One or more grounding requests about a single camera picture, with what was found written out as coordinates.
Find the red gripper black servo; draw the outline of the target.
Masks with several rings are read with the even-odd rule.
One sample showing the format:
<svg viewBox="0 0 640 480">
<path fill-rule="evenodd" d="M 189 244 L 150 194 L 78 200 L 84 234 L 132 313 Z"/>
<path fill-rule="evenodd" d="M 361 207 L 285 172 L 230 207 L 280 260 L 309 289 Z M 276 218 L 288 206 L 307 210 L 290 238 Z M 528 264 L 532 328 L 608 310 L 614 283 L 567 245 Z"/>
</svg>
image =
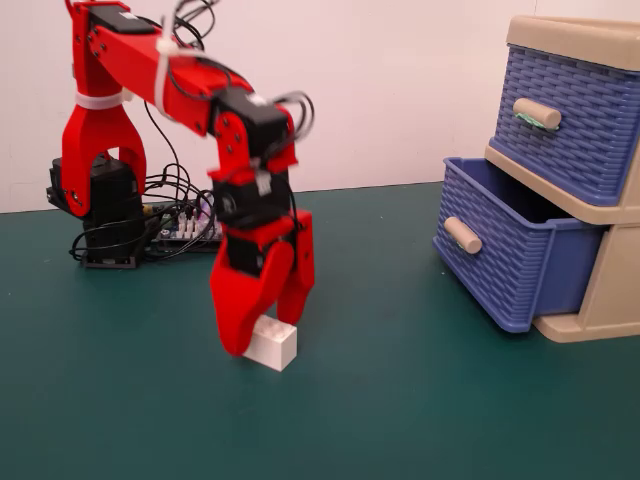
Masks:
<svg viewBox="0 0 640 480">
<path fill-rule="evenodd" d="M 280 321 L 295 325 L 303 313 L 315 283 L 312 213 L 300 210 L 297 220 L 292 214 L 222 216 L 227 242 L 209 283 L 220 341 L 233 356 L 244 354 L 257 319 L 277 298 Z"/>
</svg>

